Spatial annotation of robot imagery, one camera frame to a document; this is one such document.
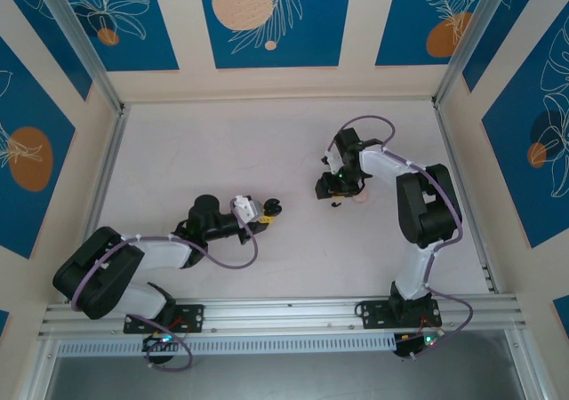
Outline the black controller board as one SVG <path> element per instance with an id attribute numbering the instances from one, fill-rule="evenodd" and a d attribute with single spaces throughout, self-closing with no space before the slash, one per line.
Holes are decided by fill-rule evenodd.
<path id="1" fill-rule="evenodd" d="M 445 336 L 445 332 L 416 332 L 416 333 L 396 333 L 395 355 L 403 359 L 414 359 L 417 355 L 433 347 Z"/>
<path id="2" fill-rule="evenodd" d="M 173 353 L 178 350 L 178 343 L 171 335 L 153 334 L 143 339 L 141 350 L 143 353 L 150 354 Z"/>

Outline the grey metal sheet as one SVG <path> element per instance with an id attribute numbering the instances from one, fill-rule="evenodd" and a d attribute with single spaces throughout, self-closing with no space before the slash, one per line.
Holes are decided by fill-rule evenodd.
<path id="1" fill-rule="evenodd" d="M 401 361 L 385 353 L 200 356 L 185 372 L 135 358 L 58 360 L 46 400 L 525 400 L 495 360 Z"/>

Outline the long aluminium base rail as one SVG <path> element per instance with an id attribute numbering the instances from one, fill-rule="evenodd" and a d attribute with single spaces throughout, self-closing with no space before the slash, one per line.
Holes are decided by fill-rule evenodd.
<path id="1" fill-rule="evenodd" d="M 473 308 L 466 328 L 476 330 L 524 329 L 525 317 L 513 294 L 461 295 Z M 204 306 L 204 322 L 200 333 L 213 336 L 271 336 L 304 334 L 363 333 L 362 320 L 355 311 L 362 299 L 307 298 L 276 300 L 205 300 L 182 299 L 180 304 Z M 99 320 L 75 312 L 68 304 L 47 307 L 38 330 L 41 340 L 125 338 L 126 316 L 111 313 Z"/>

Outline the aluminium side rail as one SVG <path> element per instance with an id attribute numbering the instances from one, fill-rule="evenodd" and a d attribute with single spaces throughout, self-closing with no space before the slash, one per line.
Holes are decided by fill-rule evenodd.
<path id="1" fill-rule="evenodd" d="M 96 188 L 94 189 L 93 200 L 84 229 L 84 240 L 86 240 L 98 227 L 106 195 L 108 193 L 108 187 L 112 179 L 116 160 L 124 137 L 125 128 L 128 123 L 130 109 L 130 105 L 124 104 L 113 125 L 106 152 L 102 160 L 99 178 L 96 183 Z"/>
<path id="2" fill-rule="evenodd" d="M 445 144 L 446 153 L 453 168 L 454 178 L 456 179 L 456 185 L 457 185 L 458 194 L 460 196 L 463 214 L 465 215 L 469 225 L 469 230 L 477 251 L 477 256 L 480 261 L 480 266 L 483 270 L 483 273 L 485 274 L 485 280 L 486 284 L 488 285 L 488 291 L 494 293 L 500 293 L 501 290 L 499 283 L 496 281 L 495 278 L 490 258 L 490 253 L 488 251 L 487 244 L 483 238 L 481 228 L 477 223 L 476 214 L 472 207 L 472 203 L 469 199 L 469 192 L 465 183 L 465 178 L 463 176 L 461 160 L 457 153 L 457 148 L 454 146 L 453 139 L 451 137 L 449 129 L 447 128 L 445 117 L 440 108 L 440 105 L 433 102 L 433 109 L 435 112 L 439 130 L 442 135 L 443 142 Z"/>

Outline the aluminium frame post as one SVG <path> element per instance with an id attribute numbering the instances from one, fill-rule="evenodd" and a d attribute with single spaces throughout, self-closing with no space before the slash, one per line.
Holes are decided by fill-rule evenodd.
<path id="1" fill-rule="evenodd" d="M 435 109 L 450 98 L 456 84 L 464 83 L 468 93 L 477 88 L 526 3 L 527 0 L 479 0 L 433 96 Z"/>
<path id="2" fill-rule="evenodd" d="M 43 1 L 103 98 L 114 114 L 120 117 L 124 112 L 124 103 L 68 0 Z"/>
<path id="3" fill-rule="evenodd" d="M 530 349 L 526 329 L 506 329 L 510 354 L 516 368 L 525 400 L 549 400 L 547 386 L 543 382 L 537 356 Z"/>
<path id="4" fill-rule="evenodd" d="M 59 349 L 59 340 L 35 340 L 32 343 L 15 400 L 45 400 Z"/>

